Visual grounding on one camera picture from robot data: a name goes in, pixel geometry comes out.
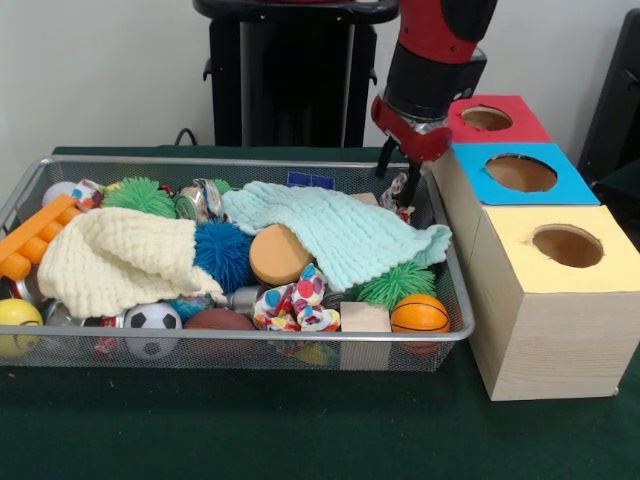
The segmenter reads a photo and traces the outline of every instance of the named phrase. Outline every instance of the white ball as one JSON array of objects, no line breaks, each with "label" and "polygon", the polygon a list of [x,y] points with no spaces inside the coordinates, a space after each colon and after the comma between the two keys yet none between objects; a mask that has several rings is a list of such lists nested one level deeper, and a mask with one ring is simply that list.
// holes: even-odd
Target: white ball
[{"label": "white ball", "polygon": [[[138,305],[124,317],[125,328],[182,328],[180,315],[165,302]],[[127,338],[129,352],[140,360],[157,360],[169,355],[177,338]]]},{"label": "white ball", "polygon": [[76,184],[73,182],[54,183],[47,188],[46,192],[44,192],[44,197],[42,197],[42,206],[46,207],[63,193],[71,196],[74,188],[76,188]]}]

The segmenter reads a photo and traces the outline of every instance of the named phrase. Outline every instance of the blue box lid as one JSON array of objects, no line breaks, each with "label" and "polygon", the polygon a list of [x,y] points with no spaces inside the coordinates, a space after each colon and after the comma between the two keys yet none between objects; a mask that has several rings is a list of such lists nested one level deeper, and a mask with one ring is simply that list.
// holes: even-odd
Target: blue box lid
[{"label": "blue box lid", "polygon": [[[456,144],[453,149],[462,169],[469,177],[478,200],[486,205],[600,205],[580,173],[556,144],[475,143]],[[524,165],[520,165],[526,168],[520,170],[514,166],[518,165],[519,159],[524,159]],[[503,177],[503,183],[524,182],[529,184],[526,188],[532,189],[538,189],[533,181],[535,179],[529,178],[536,175],[536,168],[529,167],[531,164],[535,164],[534,167],[542,164],[538,170],[544,171],[542,176],[546,178],[541,177],[538,183],[540,190],[546,191],[520,191],[502,185],[488,168],[491,161],[496,162],[490,167],[494,169],[496,176],[503,175],[510,169],[515,174],[513,181],[505,180]],[[544,166],[555,173],[555,184],[552,173]]]}]

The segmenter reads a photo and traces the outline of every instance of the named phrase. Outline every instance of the cream knitted blanket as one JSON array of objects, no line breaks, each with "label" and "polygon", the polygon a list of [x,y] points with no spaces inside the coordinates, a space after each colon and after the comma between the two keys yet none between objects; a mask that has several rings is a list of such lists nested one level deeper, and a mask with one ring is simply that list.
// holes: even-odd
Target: cream knitted blanket
[{"label": "cream knitted blanket", "polygon": [[38,270],[43,294],[78,318],[117,315],[179,295],[222,295],[193,266],[196,225],[125,208],[78,215],[49,245]]}]

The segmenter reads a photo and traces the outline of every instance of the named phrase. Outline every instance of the white wall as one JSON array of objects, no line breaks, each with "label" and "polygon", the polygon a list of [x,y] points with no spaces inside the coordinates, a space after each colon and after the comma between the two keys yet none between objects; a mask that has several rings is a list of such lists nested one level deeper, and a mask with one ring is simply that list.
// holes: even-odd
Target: white wall
[{"label": "white wall", "polygon": [[[632,0],[499,0],[479,91],[522,94],[577,160]],[[384,80],[398,22],[378,27]],[[190,0],[0,0],[0,200],[56,145],[213,140],[208,20]],[[371,123],[365,140],[380,145]]]}]

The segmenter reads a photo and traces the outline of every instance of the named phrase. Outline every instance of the soccer ball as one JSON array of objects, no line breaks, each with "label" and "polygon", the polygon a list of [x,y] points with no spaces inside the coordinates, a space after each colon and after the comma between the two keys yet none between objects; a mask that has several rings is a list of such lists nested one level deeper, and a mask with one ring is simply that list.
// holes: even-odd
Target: soccer ball
[{"label": "soccer ball", "polygon": [[[124,317],[125,328],[182,328],[180,315],[165,302],[138,305]],[[169,355],[177,338],[127,338],[127,347],[140,360],[157,360]]]}]

